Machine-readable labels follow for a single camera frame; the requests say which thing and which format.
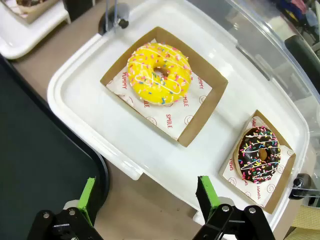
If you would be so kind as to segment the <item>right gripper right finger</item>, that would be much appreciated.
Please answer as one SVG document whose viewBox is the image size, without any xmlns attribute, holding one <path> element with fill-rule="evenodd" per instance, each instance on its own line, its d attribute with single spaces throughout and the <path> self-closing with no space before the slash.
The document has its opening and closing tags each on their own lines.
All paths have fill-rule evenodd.
<svg viewBox="0 0 320 240">
<path fill-rule="evenodd" d="M 233 235 L 237 240 L 273 240 L 274 234 L 258 205 L 240 210 L 234 205 L 220 203 L 208 176 L 197 177 L 196 198 L 204 225 L 193 237 L 195 240 L 221 240 Z"/>
</svg>

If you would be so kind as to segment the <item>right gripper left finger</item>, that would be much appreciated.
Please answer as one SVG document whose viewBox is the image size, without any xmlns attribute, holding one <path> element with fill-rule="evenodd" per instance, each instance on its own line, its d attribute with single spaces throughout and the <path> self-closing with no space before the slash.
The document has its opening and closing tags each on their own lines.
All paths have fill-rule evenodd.
<svg viewBox="0 0 320 240">
<path fill-rule="evenodd" d="M 94 228 L 100 200 L 100 187 L 95 178 L 88 178 L 76 206 L 60 213 L 39 211 L 31 225 L 28 240 L 101 240 Z"/>
</svg>

